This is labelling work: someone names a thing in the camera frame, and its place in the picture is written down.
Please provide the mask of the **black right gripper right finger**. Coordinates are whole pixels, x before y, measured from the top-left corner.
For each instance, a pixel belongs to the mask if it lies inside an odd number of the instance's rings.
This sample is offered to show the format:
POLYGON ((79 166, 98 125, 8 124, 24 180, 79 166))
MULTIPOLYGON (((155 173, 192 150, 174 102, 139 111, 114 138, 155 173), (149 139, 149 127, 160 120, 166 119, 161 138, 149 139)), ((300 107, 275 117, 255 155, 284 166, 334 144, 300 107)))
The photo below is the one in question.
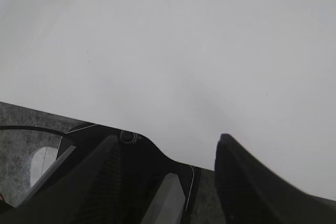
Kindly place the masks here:
POLYGON ((292 186, 229 134, 217 143, 214 172, 227 223, 335 223, 334 201, 292 186))

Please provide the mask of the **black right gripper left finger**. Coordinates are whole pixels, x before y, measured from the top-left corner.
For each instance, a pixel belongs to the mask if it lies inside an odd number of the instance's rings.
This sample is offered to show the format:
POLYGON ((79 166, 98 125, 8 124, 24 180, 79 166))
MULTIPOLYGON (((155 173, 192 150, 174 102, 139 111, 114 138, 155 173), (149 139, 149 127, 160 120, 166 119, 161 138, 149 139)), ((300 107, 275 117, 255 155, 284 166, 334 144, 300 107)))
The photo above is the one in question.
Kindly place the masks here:
POLYGON ((51 187, 1 215, 1 223, 118 223, 119 190, 118 139, 109 136, 51 187))

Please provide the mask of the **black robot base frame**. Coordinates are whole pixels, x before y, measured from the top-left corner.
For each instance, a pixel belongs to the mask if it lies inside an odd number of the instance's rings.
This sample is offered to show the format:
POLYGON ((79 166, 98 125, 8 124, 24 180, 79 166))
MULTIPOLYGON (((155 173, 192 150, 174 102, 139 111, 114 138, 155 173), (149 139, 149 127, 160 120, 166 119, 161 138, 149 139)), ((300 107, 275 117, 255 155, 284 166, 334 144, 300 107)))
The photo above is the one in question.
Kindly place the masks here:
POLYGON ((56 161, 19 205, 51 187, 109 136, 118 139, 118 223, 189 223, 199 169, 165 156, 148 138, 106 126, 83 124, 64 134, 56 161))

